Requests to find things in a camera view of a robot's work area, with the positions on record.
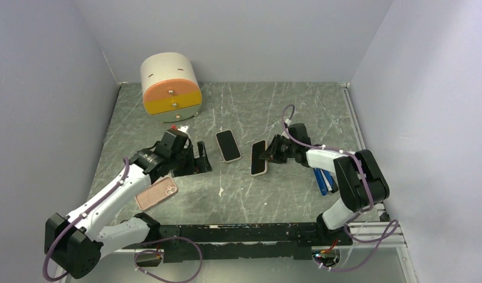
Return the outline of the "pink phone case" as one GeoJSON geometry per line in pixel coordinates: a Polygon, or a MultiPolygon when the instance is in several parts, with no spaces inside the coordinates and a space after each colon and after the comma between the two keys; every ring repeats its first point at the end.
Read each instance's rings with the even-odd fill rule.
{"type": "Polygon", "coordinates": [[[176,195],[179,189],[170,176],[162,177],[150,187],[136,195],[136,203],[140,210],[147,211],[176,195]]]}

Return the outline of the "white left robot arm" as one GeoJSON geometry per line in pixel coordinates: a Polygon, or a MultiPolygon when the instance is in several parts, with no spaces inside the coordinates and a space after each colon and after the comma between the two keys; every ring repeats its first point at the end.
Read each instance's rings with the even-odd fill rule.
{"type": "Polygon", "coordinates": [[[194,145],[187,133],[170,128],[151,147],[123,159],[122,171],[93,198],[65,216],[53,214],[45,224],[45,259],[42,274],[48,282],[67,275],[79,279],[94,269],[99,260],[134,243],[146,248],[165,241],[186,241],[203,254],[197,243],[183,236],[162,237],[160,223],[139,213],[116,226],[108,221],[132,198],[156,186],[168,174],[190,176],[212,171],[203,141],[194,145]]]}

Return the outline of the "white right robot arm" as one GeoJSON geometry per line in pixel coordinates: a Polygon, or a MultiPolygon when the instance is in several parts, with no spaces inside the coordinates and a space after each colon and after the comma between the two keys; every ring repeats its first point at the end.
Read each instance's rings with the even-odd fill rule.
{"type": "Polygon", "coordinates": [[[365,212],[389,197],[389,186],[370,150],[347,152],[311,144],[303,123],[283,125],[285,134],[277,134],[260,160],[282,164],[294,159],[302,166],[335,175],[334,189],[339,199],[318,218],[323,224],[315,237],[324,245],[332,243],[338,229],[360,212],[365,212]]]}

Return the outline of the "cream round drawer box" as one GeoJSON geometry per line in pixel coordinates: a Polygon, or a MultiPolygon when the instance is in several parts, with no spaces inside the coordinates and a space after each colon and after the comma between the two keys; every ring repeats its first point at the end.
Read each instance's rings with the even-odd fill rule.
{"type": "Polygon", "coordinates": [[[162,52],[140,67],[145,111],[161,123],[197,116],[203,97],[190,60],[177,52],[162,52]]]}

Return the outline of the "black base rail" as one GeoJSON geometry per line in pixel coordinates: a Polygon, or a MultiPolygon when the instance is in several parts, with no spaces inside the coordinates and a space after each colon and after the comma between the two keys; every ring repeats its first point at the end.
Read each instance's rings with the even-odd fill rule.
{"type": "Polygon", "coordinates": [[[161,225],[128,249],[160,249],[165,263],[203,258],[252,259],[290,257],[311,259],[328,248],[351,246],[343,229],[327,230],[316,222],[224,225],[161,225]]]}

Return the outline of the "aluminium frame rail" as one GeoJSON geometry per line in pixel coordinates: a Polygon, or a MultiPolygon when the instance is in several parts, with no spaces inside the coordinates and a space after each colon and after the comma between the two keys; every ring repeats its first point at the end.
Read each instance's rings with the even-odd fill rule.
{"type": "MultiPolygon", "coordinates": [[[[355,222],[348,225],[349,232],[355,238],[352,240],[354,247],[359,248],[374,248],[378,243],[388,222],[355,222]]],[[[406,245],[404,234],[399,226],[388,237],[383,239],[380,243],[380,248],[400,248],[406,245]]]]}

